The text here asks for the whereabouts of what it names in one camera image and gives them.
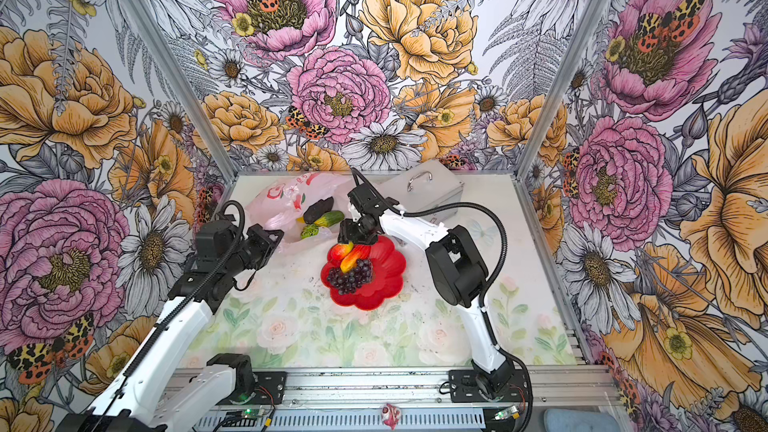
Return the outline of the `green orange papaya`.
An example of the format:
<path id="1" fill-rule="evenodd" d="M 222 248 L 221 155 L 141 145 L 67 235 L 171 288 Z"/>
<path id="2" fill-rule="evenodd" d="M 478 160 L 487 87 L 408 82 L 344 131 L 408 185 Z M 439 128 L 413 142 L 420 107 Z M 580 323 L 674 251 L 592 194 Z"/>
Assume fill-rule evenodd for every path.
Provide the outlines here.
<path id="1" fill-rule="evenodd" d="M 341 223 L 345 218 L 343 212 L 338 210 L 331 210 L 322 214 L 317 220 L 313 222 L 317 227 L 331 228 Z"/>

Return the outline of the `pink plastic bag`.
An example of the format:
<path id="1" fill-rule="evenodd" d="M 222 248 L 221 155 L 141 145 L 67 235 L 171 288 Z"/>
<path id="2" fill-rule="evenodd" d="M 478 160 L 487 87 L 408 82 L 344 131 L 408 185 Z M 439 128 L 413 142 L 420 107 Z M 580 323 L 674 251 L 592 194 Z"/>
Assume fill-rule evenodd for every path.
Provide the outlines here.
<path id="1" fill-rule="evenodd" d="M 317 236 L 302 240 L 300 233 L 307 225 L 302 218 L 303 213 L 318 200 L 333 197 L 333 210 L 343 212 L 346 218 L 349 215 L 347 194 L 353 185 L 350 176 L 331 172 L 273 178 L 251 194 L 244 209 L 251 224 L 259 224 L 269 230 L 282 230 L 283 247 L 311 247 L 322 241 L 334 241 L 340 223 L 331 228 L 320 227 Z"/>

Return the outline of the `dark grape bunch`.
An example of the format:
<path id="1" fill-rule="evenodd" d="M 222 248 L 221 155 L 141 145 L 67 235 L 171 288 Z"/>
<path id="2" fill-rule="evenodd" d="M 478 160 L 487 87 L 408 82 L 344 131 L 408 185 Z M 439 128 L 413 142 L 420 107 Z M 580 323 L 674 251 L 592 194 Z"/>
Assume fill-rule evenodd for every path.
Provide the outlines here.
<path id="1" fill-rule="evenodd" d="M 331 289 L 340 295 L 354 294 L 373 280 L 373 266 L 368 259 L 361 259 L 347 272 L 340 267 L 332 268 L 327 275 Z"/>

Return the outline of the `green apple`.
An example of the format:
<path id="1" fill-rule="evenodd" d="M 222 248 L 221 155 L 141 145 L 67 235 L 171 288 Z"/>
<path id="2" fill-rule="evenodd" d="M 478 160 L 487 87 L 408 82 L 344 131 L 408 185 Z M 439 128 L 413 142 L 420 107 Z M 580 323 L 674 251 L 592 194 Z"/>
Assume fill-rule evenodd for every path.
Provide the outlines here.
<path id="1" fill-rule="evenodd" d="M 318 225 L 315 225 L 315 224 L 306 225 L 300 233 L 300 238 L 304 240 L 310 237 L 317 236 L 319 234 L 319 231 L 320 231 L 320 227 Z"/>

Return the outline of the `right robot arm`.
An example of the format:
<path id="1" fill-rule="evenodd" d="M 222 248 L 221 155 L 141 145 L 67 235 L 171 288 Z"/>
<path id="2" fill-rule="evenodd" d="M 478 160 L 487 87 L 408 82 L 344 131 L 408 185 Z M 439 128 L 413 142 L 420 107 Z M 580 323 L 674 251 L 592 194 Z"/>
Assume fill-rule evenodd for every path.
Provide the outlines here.
<path id="1" fill-rule="evenodd" d="M 356 178 L 356 185 L 347 197 L 351 216 L 341 223 L 339 241 L 374 245 L 381 236 L 387 236 L 422 250 L 438 295 L 457 308 L 462 319 L 480 396 L 486 400 L 500 398 L 516 367 L 512 354 L 503 349 L 495 336 L 486 306 L 486 296 L 500 275 L 508 253 L 506 229 L 499 217 L 483 205 L 466 201 L 407 212 L 362 176 Z M 497 227 L 501 245 L 492 270 L 465 227 L 447 227 L 427 220 L 429 215 L 454 209 L 480 212 Z"/>

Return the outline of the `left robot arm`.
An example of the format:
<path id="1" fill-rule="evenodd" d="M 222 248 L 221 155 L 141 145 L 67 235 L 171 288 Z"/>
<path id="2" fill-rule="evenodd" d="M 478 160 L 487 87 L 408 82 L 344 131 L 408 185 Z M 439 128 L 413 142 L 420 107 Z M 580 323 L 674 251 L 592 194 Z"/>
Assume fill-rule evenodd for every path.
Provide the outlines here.
<path id="1" fill-rule="evenodd" d="M 196 253 L 172 287 L 168 301 L 136 353 L 113 382 L 81 413 L 70 413 L 60 431 L 189 431 L 222 401 L 236 405 L 256 393 L 251 359 L 220 353 L 170 399 L 166 386 L 197 336 L 236 285 L 236 276 L 265 267 L 284 236 L 260 225 L 229 219 L 206 224 Z"/>

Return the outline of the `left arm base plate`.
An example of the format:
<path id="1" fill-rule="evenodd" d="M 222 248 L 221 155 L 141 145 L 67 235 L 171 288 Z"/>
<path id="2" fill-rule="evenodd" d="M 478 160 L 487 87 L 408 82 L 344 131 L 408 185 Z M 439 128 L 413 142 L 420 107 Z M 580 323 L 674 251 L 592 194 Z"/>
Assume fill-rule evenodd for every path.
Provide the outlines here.
<path id="1" fill-rule="evenodd" d="M 237 395 L 237 402 L 248 406 L 281 405 L 287 378 L 284 371 L 253 371 L 246 377 L 244 391 Z"/>

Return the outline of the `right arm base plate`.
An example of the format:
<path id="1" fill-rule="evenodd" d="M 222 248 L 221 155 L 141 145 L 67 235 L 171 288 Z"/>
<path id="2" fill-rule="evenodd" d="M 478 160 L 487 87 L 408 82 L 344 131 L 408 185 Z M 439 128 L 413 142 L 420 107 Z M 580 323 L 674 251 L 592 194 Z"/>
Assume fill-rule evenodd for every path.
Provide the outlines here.
<path id="1" fill-rule="evenodd" d="M 522 404 L 531 401 L 521 371 L 489 374 L 475 369 L 452 369 L 447 377 L 447 390 L 453 403 Z"/>

